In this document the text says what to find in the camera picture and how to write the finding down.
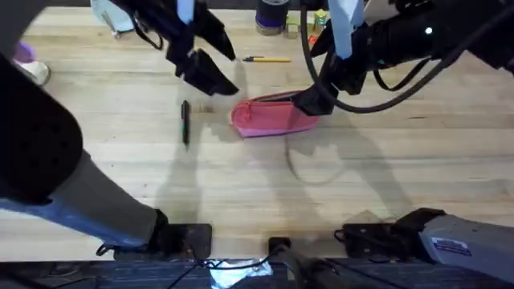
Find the pink zipper bag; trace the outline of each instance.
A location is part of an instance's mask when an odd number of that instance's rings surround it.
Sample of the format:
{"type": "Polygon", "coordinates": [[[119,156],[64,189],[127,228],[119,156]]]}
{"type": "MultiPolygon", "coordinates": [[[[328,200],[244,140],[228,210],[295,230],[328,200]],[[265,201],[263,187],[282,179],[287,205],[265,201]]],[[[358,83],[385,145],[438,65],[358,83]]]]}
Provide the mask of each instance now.
{"type": "Polygon", "coordinates": [[[306,116],[288,99],[296,93],[285,92],[240,102],[232,109],[232,124],[243,137],[278,136],[314,128],[318,116],[306,116]]]}

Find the pen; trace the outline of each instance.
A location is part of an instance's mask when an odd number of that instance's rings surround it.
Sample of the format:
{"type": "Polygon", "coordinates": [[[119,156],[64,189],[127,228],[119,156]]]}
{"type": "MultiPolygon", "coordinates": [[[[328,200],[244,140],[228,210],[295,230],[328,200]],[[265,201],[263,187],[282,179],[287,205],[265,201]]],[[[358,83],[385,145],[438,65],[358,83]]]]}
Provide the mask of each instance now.
{"type": "Polygon", "coordinates": [[[186,151],[190,146],[190,103],[184,100],[181,106],[182,117],[182,143],[186,147],[186,151]]]}
{"type": "Polygon", "coordinates": [[[289,63],[289,58],[281,57],[264,57],[264,56],[249,56],[243,59],[244,62],[264,62],[264,63],[289,63]]]}

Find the wood grain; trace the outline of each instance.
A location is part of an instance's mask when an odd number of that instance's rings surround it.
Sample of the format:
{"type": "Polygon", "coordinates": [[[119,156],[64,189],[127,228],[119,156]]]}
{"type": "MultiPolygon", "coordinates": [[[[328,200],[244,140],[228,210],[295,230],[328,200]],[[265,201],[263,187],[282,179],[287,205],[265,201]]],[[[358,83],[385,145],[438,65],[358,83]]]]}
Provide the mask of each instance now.
{"type": "MultiPolygon", "coordinates": [[[[298,39],[258,35],[253,11],[215,13],[239,57],[292,62],[232,63],[198,40],[241,88],[210,98],[175,78],[164,54],[136,35],[114,40],[87,8],[49,8],[24,39],[50,66],[46,89],[75,115],[98,166],[171,222],[211,223],[214,257],[264,255],[267,238],[276,235],[293,237],[310,254],[342,254],[331,236],[344,222],[398,218],[422,206],[514,226],[511,75],[464,55],[387,112],[336,110],[310,132],[242,140],[228,117],[235,103],[312,81],[298,39]],[[194,108],[188,153],[180,137],[183,99],[194,108]]],[[[384,77],[398,82],[411,67],[384,77]]],[[[358,105],[390,97],[372,77],[360,96],[340,96],[358,105]]],[[[2,261],[97,259],[100,245],[8,212],[0,213],[0,236],[2,261]]]]}

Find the yellow pencil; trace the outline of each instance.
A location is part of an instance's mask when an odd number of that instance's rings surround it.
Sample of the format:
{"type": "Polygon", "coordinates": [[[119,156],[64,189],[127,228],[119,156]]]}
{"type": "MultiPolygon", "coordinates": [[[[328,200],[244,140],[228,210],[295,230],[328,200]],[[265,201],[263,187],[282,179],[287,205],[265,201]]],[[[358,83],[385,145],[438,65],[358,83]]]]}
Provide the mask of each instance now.
{"type": "Polygon", "coordinates": [[[250,56],[243,59],[244,62],[263,62],[263,63],[289,63],[289,58],[281,57],[263,57],[263,56],[250,56]]]}

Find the black pen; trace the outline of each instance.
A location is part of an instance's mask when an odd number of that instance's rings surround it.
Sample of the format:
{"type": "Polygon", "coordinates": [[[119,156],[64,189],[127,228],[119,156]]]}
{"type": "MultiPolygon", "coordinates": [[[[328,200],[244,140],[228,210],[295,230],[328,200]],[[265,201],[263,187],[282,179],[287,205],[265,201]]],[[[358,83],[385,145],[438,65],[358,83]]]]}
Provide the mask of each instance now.
{"type": "Polygon", "coordinates": [[[182,143],[186,146],[186,151],[190,146],[190,103],[184,100],[182,103],[182,143]]]}

